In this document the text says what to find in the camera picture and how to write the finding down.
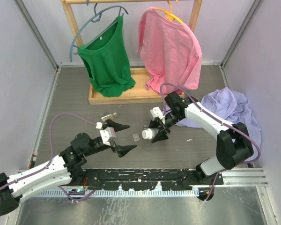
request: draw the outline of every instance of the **wooden table surface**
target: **wooden table surface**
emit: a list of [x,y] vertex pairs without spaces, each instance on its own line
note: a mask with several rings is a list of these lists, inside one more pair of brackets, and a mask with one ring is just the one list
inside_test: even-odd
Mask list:
[[[216,89],[225,87],[218,66],[202,66],[199,88],[191,90],[192,96],[202,97]],[[105,150],[87,157],[84,168],[194,168],[197,164],[215,154],[215,139],[201,128],[171,127],[169,139],[151,144],[143,140],[141,132],[144,123],[149,123],[149,110],[162,103],[90,105],[88,101],[89,80],[84,67],[63,67],[48,114],[36,165],[50,158],[49,127],[51,120],[62,112],[78,114],[90,121],[100,121],[104,112],[114,112],[118,118],[114,121],[130,125],[130,128],[117,132],[118,145],[137,144],[138,147],[125,157],[118,158],[111,150]],[[99,130],[71,116],[60,117],[53,128],[54,154],[57,155],[70,145],[78,133],[88,133],[98,137]],[[132,135],[140,136],[134,142]]]

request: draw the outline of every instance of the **crumpled cloth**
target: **crumpled cloth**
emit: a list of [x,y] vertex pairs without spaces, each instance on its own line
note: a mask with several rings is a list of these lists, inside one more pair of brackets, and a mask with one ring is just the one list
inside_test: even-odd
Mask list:
[[[209,111],[213,112],[217,116],[230,121],[232,123],[242,122],[247,126],[249,136],[260,147],[261,145],[261,127],[256,121],[253,111],[249,106],[246,96],[238,91],[224,88],[222,90],[216,90],[205,95],[201,101],[201,104]],[[183,119],[176,125],[190,128],[200,128],[201,126],[193,122],[192,120]],[[257,157],[257,149],[253,145],[254,155],[248,158],[252,160]]]

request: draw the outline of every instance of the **wall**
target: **wall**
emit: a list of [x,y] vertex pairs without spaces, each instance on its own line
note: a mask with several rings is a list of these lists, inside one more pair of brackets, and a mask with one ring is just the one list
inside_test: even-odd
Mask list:
[[[195,30],[203,51],[204,63],[221,63],[235,37],[253,0],[203,0]],[[46,40],[56,61],[63,64],[82,64],[79,56],[69,61],[69,48],[73,40],[67,18],[60,0],[24,0],[42,36]],[[171,2],[173,14],[188,24],[193,1]],[[93,5],[73,5],[78,26],[81,27],[93,14]],[[151,6],[168,9],[167,2],[129,2],[101,3],[97,11],[108,6],[121,5],[129,15],[124,16],[124,43],[131,65],[142,65],[136,52],[138,47],[138,22],[146,8]],[[117,16],[118,9],[103,14],[100,22],[89,24],[82,33],[84,42],[93,39],[104,30]]]
[[262,155],[281,222],[281,0],[264,1],[226,66],[262,128]]
[[27,168],[53,77],[17,6],[0,0],[0,173]]

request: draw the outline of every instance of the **pink t-shirt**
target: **pink t-shirt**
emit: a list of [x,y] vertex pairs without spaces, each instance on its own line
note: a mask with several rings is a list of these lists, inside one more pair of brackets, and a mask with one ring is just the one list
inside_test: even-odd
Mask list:
[[[147,90],[160,94],[164,82],[183,89],[197,89],[199,85],[202,51],[191,29],[162,17],[154,7],[146,9],[139,23],[140,56],[151,75]],[[163,86],[165,94],[177,90]]]

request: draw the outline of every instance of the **robotic arm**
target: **robotic arm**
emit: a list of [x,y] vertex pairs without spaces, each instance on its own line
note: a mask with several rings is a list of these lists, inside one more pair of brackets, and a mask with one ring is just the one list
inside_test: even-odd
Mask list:
[[196,166],[198,180],[209,179],[214,173],[224,169],[230,170],[253,155],[251,142],[223,125],[226,123],[249,135],[245,124],[232,124],[223,120],[195,100],[204,111],[222,121],[220,124],[200,110],[188,97],[181,98],[176,92],[168,94],[165,101],[171,112],[164,116],[159,107],[150,110],[150,125],[142,131],[142,137],[152,140],[152,143],[168,139],[169,128],[185,118],[201,125],[217,142],[216,155]]
[[[71,146],[67,147],[59,155],[55,156],[49,166],[48,162],[36,166],[30,170],[7,176],[5,173],[0,174],[0,187],[16,180],[16,183],[10,184],[0,191],[0,216],[15,210],[20,203],[26,201],[30,197],[37,195],[45,190],[60,185],[82,180],[83,170],[81,168],[87,161],[85,157],[96,154],[111,148],[113,152],[121,158],[136,145],[120,146],[116,145],[114,139],[115,132],[129,128],[128,125],[121,125],[111,120],[107,120],[104,124],[97,123],[100,130],[100,137],[90,138],[86,133],[78,134]],[[35,173],[45,168],[43,171],[27,177],[24,176]]]

